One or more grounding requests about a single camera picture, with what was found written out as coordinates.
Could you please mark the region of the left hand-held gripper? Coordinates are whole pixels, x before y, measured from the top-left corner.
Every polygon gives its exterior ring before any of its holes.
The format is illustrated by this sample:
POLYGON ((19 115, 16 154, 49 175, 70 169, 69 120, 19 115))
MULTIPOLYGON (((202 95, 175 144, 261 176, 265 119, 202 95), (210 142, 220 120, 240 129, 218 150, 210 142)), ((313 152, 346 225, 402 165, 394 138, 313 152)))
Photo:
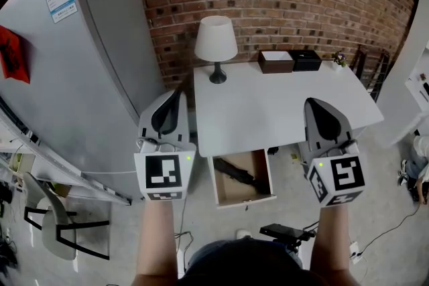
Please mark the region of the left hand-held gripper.
POLYGON ((138 134, 134 161, 142 196, 148 201, 185 199, 196 155, 196 145, 189 142, 186 95, 180 92, 178 97, 172 90, 156 98, 140 114, 138 134), (180 142, 145 138, 160 139, 175 129, 180 142))

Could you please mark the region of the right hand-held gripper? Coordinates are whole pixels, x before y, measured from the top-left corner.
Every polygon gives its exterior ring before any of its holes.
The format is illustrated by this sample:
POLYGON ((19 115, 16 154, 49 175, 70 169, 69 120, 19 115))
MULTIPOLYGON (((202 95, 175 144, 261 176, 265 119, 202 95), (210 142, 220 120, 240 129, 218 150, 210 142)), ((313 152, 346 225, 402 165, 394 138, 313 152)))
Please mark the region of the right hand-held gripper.
POLYGON ((323 100, 307 98, 304 119, 307 142, 299 144, 304 178, 320 206, 352 202, 365 189, 365 164, 361 162, 348 118, 323 100))

